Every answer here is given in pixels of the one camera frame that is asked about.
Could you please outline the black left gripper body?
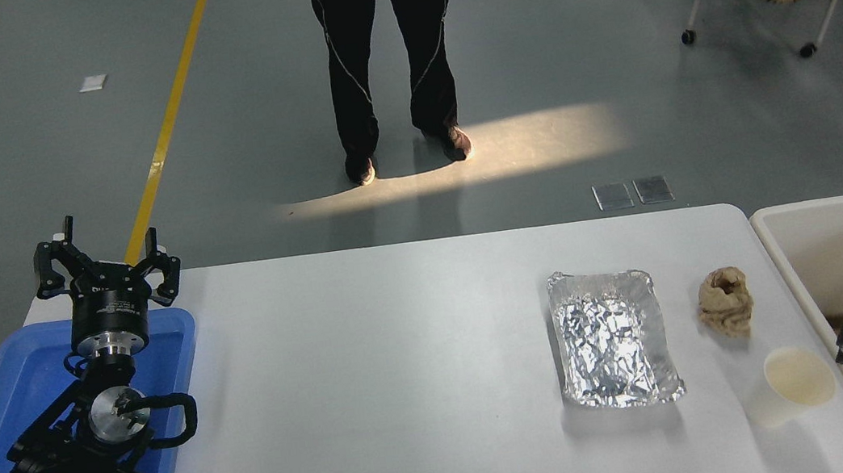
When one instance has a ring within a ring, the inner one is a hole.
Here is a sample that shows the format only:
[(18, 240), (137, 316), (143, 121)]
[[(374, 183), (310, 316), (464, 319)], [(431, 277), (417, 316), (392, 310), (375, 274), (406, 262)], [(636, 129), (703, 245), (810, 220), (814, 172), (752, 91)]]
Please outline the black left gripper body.
[(73, 342), (109, 332), (148, 332), (151, 294), (145, 278), (125, 267), (76, 277), (69, 285)]

